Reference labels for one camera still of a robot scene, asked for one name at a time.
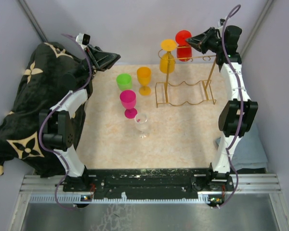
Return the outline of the red plastic wine glass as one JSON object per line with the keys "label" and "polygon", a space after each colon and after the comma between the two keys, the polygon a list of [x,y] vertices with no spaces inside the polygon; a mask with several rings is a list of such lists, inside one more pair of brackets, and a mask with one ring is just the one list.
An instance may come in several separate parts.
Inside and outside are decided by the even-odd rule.
{"label": "red plastic wine glass", "polygon": [[191,38],[191,33],[188,30],[181,30],[175,36],[175,41],[178,44],[177,58],[181,62],[187,62],[192,57],[192,49],[186,42],[186,39]]}

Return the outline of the green plastic wine glass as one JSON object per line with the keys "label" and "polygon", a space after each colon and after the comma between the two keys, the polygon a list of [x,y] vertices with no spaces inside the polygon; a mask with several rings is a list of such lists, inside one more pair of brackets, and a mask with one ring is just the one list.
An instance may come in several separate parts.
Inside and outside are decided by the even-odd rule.
{"label": "green plastic wine glass", "polygon": [[123,73],[117,76],[116,82],[118,88],[121,91],[131,90],[132,89],[132,77],[127,73]]}

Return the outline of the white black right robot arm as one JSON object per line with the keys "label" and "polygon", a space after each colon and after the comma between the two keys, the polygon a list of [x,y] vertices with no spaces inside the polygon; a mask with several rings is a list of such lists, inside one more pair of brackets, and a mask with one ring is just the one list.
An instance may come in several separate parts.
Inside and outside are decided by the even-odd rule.
{"label": "white black right robot arm", "polygon": [[242,77],[242,60],[237,52],[241,33],[242,29],[238,26],[222,29],[211,27],[200,35],[186,39],[191,47],[202,54],[207,51],[216,54],[216,64],[226,83],[228,102],[218,119],[222,135],[217,155],[209,167],[209,176],[205,179],[206,186],[213,191],[228,179],[235,149],[245,133],[249,132],[258,110],[258,103],[250,99]]}

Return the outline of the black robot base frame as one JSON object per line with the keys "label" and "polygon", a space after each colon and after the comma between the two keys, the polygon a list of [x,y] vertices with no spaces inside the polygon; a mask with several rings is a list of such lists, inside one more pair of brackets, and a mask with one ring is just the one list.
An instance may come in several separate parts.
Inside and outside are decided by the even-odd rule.
{"label": "black robot base frame", "polygon": [[226,193],[233,192],[234,178],[212,182],[209,168],[86,169],[78,178],[67,177],[63,191],[88,192],[83,201],[127,199],[130,201],[182,201],[198,199],[209,192],[209,205],[221,205]]}

